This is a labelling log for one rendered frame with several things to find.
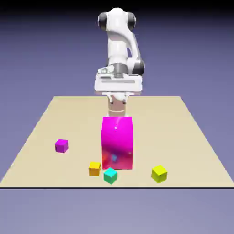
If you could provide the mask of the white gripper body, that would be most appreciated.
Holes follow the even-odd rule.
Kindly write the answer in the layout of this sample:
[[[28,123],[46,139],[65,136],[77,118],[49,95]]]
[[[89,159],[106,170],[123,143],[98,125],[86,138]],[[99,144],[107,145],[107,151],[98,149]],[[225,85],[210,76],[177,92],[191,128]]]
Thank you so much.
[[[115,78],[113,73],[96,74],[94,89],[97,93],[127,93],[142,92],[142,76],[123,74],[123,78]]]

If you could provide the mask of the small purple cube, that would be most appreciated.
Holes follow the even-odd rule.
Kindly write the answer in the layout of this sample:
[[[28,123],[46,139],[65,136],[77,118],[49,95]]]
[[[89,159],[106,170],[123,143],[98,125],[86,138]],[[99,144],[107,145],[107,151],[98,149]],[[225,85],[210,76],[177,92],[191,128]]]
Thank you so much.
[[[65,153],[69,148],[67,139],[58,139],[55,142],[55,151],[58,153]]]

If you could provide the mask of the small orange cube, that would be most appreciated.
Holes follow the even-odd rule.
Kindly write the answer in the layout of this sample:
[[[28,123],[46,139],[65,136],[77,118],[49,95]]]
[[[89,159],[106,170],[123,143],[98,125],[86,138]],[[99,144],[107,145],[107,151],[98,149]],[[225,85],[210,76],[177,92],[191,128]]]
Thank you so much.
[[[99,176],[101,171],[101,163],[92,161],[89,165],[89,175],[90,176]]]

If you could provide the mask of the small teal cube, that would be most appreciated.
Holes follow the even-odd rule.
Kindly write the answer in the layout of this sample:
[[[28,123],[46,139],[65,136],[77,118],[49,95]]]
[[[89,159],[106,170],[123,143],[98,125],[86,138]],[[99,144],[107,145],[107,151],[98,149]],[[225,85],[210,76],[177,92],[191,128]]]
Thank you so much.
[[[103,175],[105,182],[113,184],[117,180],[117,171],[113,168],[108,168]]]

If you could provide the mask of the small yellow cube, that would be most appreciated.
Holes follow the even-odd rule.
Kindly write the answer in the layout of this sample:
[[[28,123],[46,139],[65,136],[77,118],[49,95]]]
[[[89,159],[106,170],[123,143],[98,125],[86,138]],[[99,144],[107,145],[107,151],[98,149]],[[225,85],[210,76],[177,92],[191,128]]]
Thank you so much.
[[[151,178],[157,183],[164,182],[167,179],[167,174],[168,171],[161,165],[156,166],[151,170]]]

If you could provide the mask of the large magenta box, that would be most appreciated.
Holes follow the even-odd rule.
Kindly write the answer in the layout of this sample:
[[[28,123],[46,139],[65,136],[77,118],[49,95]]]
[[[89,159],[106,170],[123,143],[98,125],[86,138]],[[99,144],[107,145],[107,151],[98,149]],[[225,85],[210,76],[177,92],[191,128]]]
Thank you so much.
[[[133,121],[131,117],[103,117],[101,128],[102,168],[133,168]]]

